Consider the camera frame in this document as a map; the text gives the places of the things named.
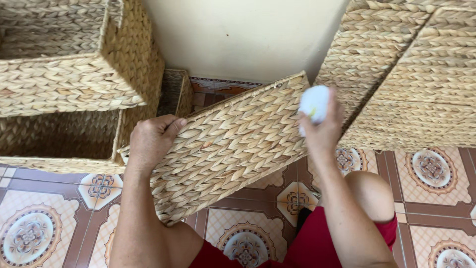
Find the basket opening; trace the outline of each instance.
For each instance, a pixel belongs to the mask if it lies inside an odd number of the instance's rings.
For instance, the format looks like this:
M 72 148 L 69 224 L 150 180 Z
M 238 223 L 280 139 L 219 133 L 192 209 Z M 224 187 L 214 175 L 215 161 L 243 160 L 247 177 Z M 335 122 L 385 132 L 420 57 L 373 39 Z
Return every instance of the basket opening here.
M 160 101 L 157 107 L 157 116 L 174 114 L 179 105 L 180 92 L 185 72 L 165 70 L 160 90 Z
M 32 2 L 22 8 L 0 2 L 0 59 L 95 52 L 105 10 L 106 3 L 97 0 L 84 5 Z
M 0 156 L 109 159 L 119 110 L 0 118 Z

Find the red shorts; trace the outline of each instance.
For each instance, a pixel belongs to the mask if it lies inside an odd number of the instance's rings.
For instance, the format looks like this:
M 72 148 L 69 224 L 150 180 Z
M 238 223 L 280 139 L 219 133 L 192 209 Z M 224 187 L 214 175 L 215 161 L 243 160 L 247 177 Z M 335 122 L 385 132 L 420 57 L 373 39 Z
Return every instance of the red shorts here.
M 397 238 L 397 217 L 386 224 L 375 223 L 390 251 Z M 330 237 L 323 207 L 316 207 L 304 222 L 296 239 L 291 243 L 283 263 L 268 260 L 260 268 L 341 267 Z M 189 266 L 242 268 L 238 260 L 230 260 L 221 250 L 204 241 L 202 249 Z

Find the forearm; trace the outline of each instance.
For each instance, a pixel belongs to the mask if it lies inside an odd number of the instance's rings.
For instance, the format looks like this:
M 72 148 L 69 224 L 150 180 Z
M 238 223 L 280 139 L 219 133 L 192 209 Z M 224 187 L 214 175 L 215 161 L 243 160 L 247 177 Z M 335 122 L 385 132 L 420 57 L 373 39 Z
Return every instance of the forearm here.
M 396 267 L 375 224 L 358 205 L 332 155 L 314 161 L 319 170 L 327 225 L 344 268 Z
M 124 174 L 121 208 L 111 253 L 113 267 L 168 267 L 166 227 L 155 214 L 150 193 L 150 172 L 127 168 Z

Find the cream wall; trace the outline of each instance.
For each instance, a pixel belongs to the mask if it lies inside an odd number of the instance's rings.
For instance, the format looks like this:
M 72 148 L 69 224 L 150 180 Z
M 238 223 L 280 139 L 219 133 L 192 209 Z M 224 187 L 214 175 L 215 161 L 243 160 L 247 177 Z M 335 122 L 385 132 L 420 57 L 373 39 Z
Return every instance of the cream wall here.
M 191 76 L 269 82 L 327 53 L 346 0 L 144 0 L 170 68 Z

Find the woven basket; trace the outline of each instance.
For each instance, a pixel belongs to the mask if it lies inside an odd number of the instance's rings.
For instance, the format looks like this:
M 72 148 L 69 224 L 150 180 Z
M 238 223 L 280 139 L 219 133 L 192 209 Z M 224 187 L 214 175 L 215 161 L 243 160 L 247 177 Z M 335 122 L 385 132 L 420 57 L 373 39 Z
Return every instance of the woven basket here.
M 154 102 L 141 0 L 0 0 L 0 117 Z
M 192 112 L 193 88 L 186 70 L 165 69 L 157 116 L 185 117 Z
M 0 118 L 0 163 L 57 173 L 123 173 L 117 150 L 129 144 L 137 121 L 157 112 L 164 61 L 153 60 L 157 76 L 148 84 L 157 86 L 150 105 Z
M 439 7 L 476 8 L 472 0 L 350 0 L 314 85 L 339 88 L 345 129 Z
M 171 225 L 303 157 L 297 111 L 308 87 L 301 72 L 189 116 L 150 181 L 159 219 Z
M 346 147 L 476 147 L 476 9 L 439 8 L 347 129 Z

